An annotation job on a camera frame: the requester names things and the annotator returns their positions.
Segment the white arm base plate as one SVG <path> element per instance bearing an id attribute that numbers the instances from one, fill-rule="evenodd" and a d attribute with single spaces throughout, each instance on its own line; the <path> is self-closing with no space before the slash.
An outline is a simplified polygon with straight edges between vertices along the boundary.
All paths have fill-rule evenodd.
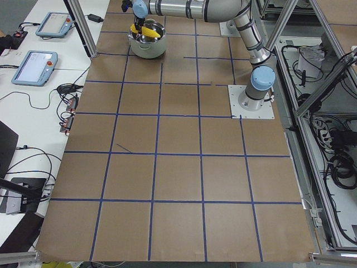
<path id="1" fill-rule="evenodd" d="M 261 100 L 250 99 L 245 85 L 228 85 L 231 117 L 235 119 L 275 119 L 272 102 L 266 93 Z"/>

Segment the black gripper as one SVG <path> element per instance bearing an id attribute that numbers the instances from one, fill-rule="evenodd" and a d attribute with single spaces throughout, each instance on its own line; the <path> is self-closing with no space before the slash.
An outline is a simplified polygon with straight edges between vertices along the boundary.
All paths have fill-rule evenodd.
<path id="1" fill-rule="evenodd" d="M 135 16 L 134 25 L 136 27 L 143 27 L 144 22 L 145 22 L 145 18 L 139 18 L 139 17 Z"/>

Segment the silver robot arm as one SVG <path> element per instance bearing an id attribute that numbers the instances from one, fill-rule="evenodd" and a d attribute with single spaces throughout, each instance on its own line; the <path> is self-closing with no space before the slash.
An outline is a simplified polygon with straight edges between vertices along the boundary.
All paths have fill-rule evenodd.
<path id="1" fill-rule="evenodd" d="M 265 96 L 275 82 L 273 71 L 276 58 L 266 48 L 251 13 L 251 1 L 123 1 L 122 10 L 132 9 L 134 29 L 144 31 L 149 15 L 179 17 L 198 21 L 199 33 L 210 36 L 220 33 L 219 26 L 238 33 L 237 45 L 246 49 L 253 68 L 249 83 L 238 97 L 239 105 L 246 111 L 262 108 Z"/>

